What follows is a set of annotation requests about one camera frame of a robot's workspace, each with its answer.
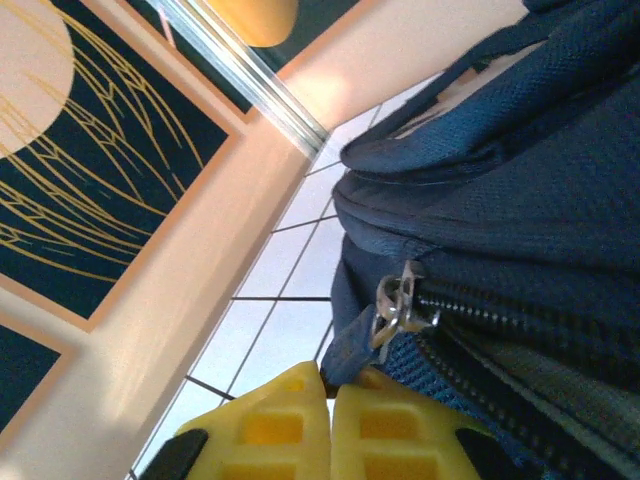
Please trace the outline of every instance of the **navy blue backpack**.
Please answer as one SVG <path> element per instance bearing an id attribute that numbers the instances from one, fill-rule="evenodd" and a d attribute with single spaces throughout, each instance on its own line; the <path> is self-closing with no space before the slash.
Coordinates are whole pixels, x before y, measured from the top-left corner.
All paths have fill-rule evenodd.
<path id="1" fill-rule="evenodd" d="M 640 479 L 640 6 L 525 5 L 344 148 L 322 374 L 481 420 L 496 478 Z"/>

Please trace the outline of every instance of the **wall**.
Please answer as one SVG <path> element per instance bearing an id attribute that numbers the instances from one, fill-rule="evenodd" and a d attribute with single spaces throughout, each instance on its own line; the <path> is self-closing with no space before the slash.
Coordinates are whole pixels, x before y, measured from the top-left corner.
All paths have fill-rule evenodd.
<path id="1" fill-rule="evenodd" d="M 321 49 L 312 45 L 283 76 L 316 118 L 335 127 L 525 13 L 520 0 L 361 0 L 316 42 Z"/>
<path id="2" fill-rule="evenodd" d="M 120 23 L 124 36 L 154 53 L 157 66 L 186 85 L 192 100 L 226 112 L 245 137 L 199 180 L 175 228 L 91 334 L 0 291 L 6 313 L 79 352 L 31 424 L 1 454 L 3 480 L 124 477 L 307 167 L 263 118 L 245 124 L 230 113 L 156 37 L 123 16 L 116 2 L 95 3 Z M 290 88 L 327 126 L 442 69 L 523 13 L 516 0 L 387 0 L 365 6 L 349 28 L 321 42 L 320 51 L 286 74 Z"/>

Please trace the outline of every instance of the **gold line pattern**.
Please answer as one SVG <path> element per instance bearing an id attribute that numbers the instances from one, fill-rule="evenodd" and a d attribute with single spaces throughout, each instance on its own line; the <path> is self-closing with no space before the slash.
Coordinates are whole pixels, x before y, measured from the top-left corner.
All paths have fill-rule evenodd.
<path id="1" fill-rule="evenodd" d="M 118 179 L 104 178 L 59 146 L 46 132 L 36 131 L 36 127 L 12 102 L 0 95 L 0 122 L 18 139 L 25 140 L 25 152 L 34 160 L 25 160 L 9 151 L 0 142 L 0 168 L 11 166 L 35 187 L 42 197 L 54 202 L 59 211 L 53 211 L 38 201 L 28 198 L 15 190 L 0 177 L 0 207 L 9 214 L 11 224 L 0 222 L 0 246 L 34 259 L 51 267 L 75 273 L 87 278 L 115 283 L 117 278 L 100 275 L 77 265 L 67 265 L 63 259 L 73 259 L 84 252 L 112 264 L 127 266 L 138 254 L 153 232 L 144 227 L 131 225 L 116 218 L 108 211 L 110 202 L 125 202 L 133 209 L 142 209 L 156 215 L 159 220 L 168 212 L 153 205 L 151 198 L 138 185 L 155 182 L 175 201 L 185 192 L 185 186 L 172 171 L 167 154 L 156 138 L 158 125 L 152 122 L 150 112 L 161 120 L 166 133 L 175 143 L 185 148 L 189 155 L 181 161 L 195 161 L 199 169 L 204 167 L 193 141 L 186 129 L 154 87 L 100 36 L 85 27 L 78 20 L 57 9 L 48 0 L 39 3 L 62 18 L 67 27 L 79 34 L 113 71 L 120 87 L 103 67 L 98 65 L 88 52 L 80 47 L 67 46 L 68 39 L 46 28 L 30 11 L 13 0 L 0 0 L 0 5 L 20 18 L 26 27 L 38 32 L 57 52 L 73 62 L 74 72 L 89 86 L 95 98 L 107 113 L 110 125 L 78 102 L 67 98 L 44 79 L 26 72 L 26 76 L 59 103 L 61 113 L 75 122 L 79 131 L 84 132 L 103 153 L 105 162 L 115 170 Z M 127 139 L 121 119 L 132 116 L 142 130 L 132 135 L 145 134 L 153 145 L 162 167 L 154 167 Z M 26 139 L 35 138 L 28 145 Z M 172 188 L 166 179 L 172 179 Z M 126 187 L 116 186 L 124 181 Z M 88 182 L 99 184 L 99 188 L 87 192 L 83 190 Z M 44 256 L 50 252 L 55 259 Z"/>

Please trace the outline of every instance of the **backpack strap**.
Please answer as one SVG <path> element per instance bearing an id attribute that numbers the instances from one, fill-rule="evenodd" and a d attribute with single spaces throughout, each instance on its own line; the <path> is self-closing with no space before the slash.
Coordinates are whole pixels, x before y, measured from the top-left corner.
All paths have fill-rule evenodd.
<path id="1" fill-rule="evenodd" d="M 593 8 L 585 7 L 585 5 L 589 4 L 594 4 Z M 414 146 L 411 143 L 411 139 L 408 139 L 407 141 L 405 141 L 405 139 L 401 141 L 394 141 L 389 140 L 387 137 L 406 125 L 407 122 L 415 118 L 417 115 L 420 115 L 433 107 L 437 103 L 437 96 L 470 68 L 477 68 L 479 65 L 486 64 L 491 59 L 495 59 L 503 55 L 512 55 L 526 47 L 540 43 L 548 39 L 552 32 L 567 31 L 568 34 L 565 34 L 564 37 L 569 37 L 568 39 L 562 38 L 556 41 L 552 46 L 543 46 L 547 47 L 544 48 L 544 53 L 538 53 L 537 51 L 534 52 L 537 54 L 536 57 L 534 57 L 534 60 L 530 60 L 527 63 L 526 68 L 520 69 L 521 71 L 519 72 L 519 76 L 521 78 L 509 79 L 509 83 L 511 85 L 518 86 L 518 84 L 529 84 L 532 86 L 529 100 L 525 102 L 528 103 L 528 105 L 526 105 L 526 109 L 520 109 L 521 114 L 532 114 L 537 107 L 537 105 L 535 105 L 536 101 L 538 104 L 544 106 L 545 102 L 555 98 L 547 98 L 546 92 L 542 95 L 542 92 L 539 93 L 536 91 L 538 88 L 538 85 L 536 85 L 537 82 L 542 80 L 542 85 L 548 86 L 551 74 L 555 74 L 555 71 L 545 72 L 541 70 L 540 64 L 552 69 L 552 61 L 557 60 L 557 57 L 559 56 L 558 51 L 564 48 L 565 43 L 568 41 L 572 42 L 570 45 L 572 48 L 574 46 L 580 46 L 581 41 L 584 39 L 584 32 L 586 31 L 585 28 L 589 28 L 590 30 L 600 30 L 602 35 L 605 36 L 611 35 L 611 32 L 604 31 L 605 29 L 602 25 L 604 21 L 611 20 L 616 17 L 619 10 L 623 8 L 623 5 L 621 4 L 626 4 L 626 2 L 603 0 L 572 2 L 560 9 L 552 10 L 542 15 L 533 13 L 529 14 L 516 25 L 498 30 L 493 35 L 489 36 L 469 50 L 464 56 L 451 65 L 451 67 L 449 67 L 440 77 L 425 87 L 425 89 L 418 93 L 414 98 L 409 100 L 403 108 L 345 146 L 342 151 L 343 162 L 348 167 L 355 170 L 378 173 L 398 173 L 402 171 L 415 170 L 416 168 L 424 168 L 429 166 L 431 164 L 430 162 L 439 161 L 449 154 L 456 155 L 457 153 L 465 153 L 461 150 L 464 150 L 464 148 L 467 148 L 469 145 L 466 137 L 472 136 L 472 134 L 478 130 L 488 130 L 484 126 L 482 120 L 478 122 L 476 118 L 473 118 L 472 123 L 476 124 L 475 129 L 472 128 L 467 136 L 463 135 L 464 132 L 458 132 L 461 134 L 458 138 L 458 140 L 461 141 L 461 144 L 455 145 L 447 143 L 446 145 L 440 145 L 443 147 L 444 151 L 438 151 L 438 148 L 432 148 L 434 143 L 431 142 L 431 139 L 423 138 L 418 142 L 420 145 Z M 574 16 L 573 14 L 577 10 L 581 9 L 584 13 L 582 15 L 578 15 L 581 17 L 580 21 L 572 21 L 572 17 Z M 575 57 L 580 58 L 580 53 L 581 52 L 578 52 Z M 576 69 L 580 69 L 582 66 L 574 62 L 574 67 Z M 567 90 L 575 84 L 574 80 L 569 78 L 570 74 L 571 72 L 569 69 L 566 69 L 566 82 L 564 85 L 561 85 L 560 88 L 556 89 L 557 94 L 563 94 L 564 90 Z M 507 93 L 512 93 L 512 96 L 519 96 L 519 98 L 514 99 L 514 101 L 522 102 L 523 97 L 520 95 L 522 91 L 514 92 L 513 88 L 511 88 L 511 90 L 512 92 Z M 509 96 L 505 95 L 504 92 L 499 92 L 499 94 L 503 99 L 502 105 L 496 104 L 494 100 L 490 99 L 484 110 L 481 110 L 477 108 L 477 105 L 474 105 L 473 108 L 471 108 L 472 111 L 465 112 L 464 116 L 468 116 L 469 114 L 477 115 L 480 113 L 482 116 L 491 117 L 492 108 L 503 108 L 504 101 L 510 101 Z M 461 121 L 464 119 L 458 118 L 460 115 L 455 110 L 450 112 L 450 114 L 443 115 L 443 117 L 437 119 L 439 120 L 438 123 L 440 128 L 434 129 L 432 133 L 441 139 L 440 143 L 444 142 L 443 136 L 446 137 L 447 141 L 448 139 L 453 139 L 453 141 L 455 141 L 454 137 L 458 134 L 455 130 L 465 128 L 464 122 Z M 429 145 L 429 152 L 425 153 L 424 150 L 427 143 Z M 403 157 L 402 161 L 398 161 L 399 155 L 394 154 L 396 146 L 398 149 L 403 151 L 401 155 Z"/>

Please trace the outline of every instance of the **metal zipper pull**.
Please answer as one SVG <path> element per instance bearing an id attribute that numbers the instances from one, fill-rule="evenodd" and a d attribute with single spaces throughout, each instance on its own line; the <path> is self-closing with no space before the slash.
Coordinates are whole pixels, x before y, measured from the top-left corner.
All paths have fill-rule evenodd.
<path id="1" fill-rule="evenodd" d="M 352 383 L 366 366 L 384 364 L 389 344 L 398 333 L 437 327 L 439 310 L 429 319 L 413 310 L 415 282 L 421 277 L 422 266 L 408 261 L 401 278 L 383 278 L 376 292 L 375 308 L 369 305 L 334 338 L 320 368 L 328 398 L 334 398 L 341 385 Z"/>

